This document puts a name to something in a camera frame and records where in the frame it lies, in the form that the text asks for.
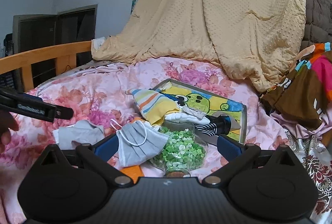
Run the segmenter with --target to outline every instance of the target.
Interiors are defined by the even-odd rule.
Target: black basket
[[[13,34],[6,35],[3,41],[3,45],[6,48],[6,56],[14,54]],[[14,81],[14,71],[9,71],[0,75],[0,86],[16,89]]]

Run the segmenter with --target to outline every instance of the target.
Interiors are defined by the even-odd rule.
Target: hand
[[[5,145],[10,143],[11,137],[8,128],[18,131],[19,125],[9,112],[0,110],[0,154],[5,151]]]

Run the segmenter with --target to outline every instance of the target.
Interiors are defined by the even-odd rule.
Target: green candy
[[[205,149],[195,143],[195,136],[189,131],[173,131],[161,127],[160,132],[169,135],[169,139],[161,153],[150,162],[156,167],[178,167],[186,169],[198,169],[203,165],[206,156]]]

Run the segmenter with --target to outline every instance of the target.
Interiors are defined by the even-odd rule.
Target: gray cloth
[[[183,106],[182,111],[189,115],[195,116],[200,120],[202,120],[206,116],[205,112],[202,112],[201,110],[199,110],[197,108],[191,108],[188,106]]]
[[[104,128],[87,120],[77,121],[72,127],[59,127],[59,147],[61,150],[75,149],[78,144],[82,143],[95,144],[103,138]]]
[[[122,167],[140,165],[158,155],[169,136],[155,131],[140,120],[128,123],[117,131],[119,160]]]

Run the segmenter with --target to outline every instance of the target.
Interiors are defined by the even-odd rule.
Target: blue gripper pad
[[[102,142],[95,148],[95,155],[99,156],[103,161],[107,162],[119,149],[119,139],[117,135],[112,138],[105,138],[105,142]]]
[[[234,141],[232,143],[228,139],[224,138],[222,135],[218,137],[217,149],[220,154],[228,161],[232,161],[234,158],[242,154],[242,148],[237,146]]]

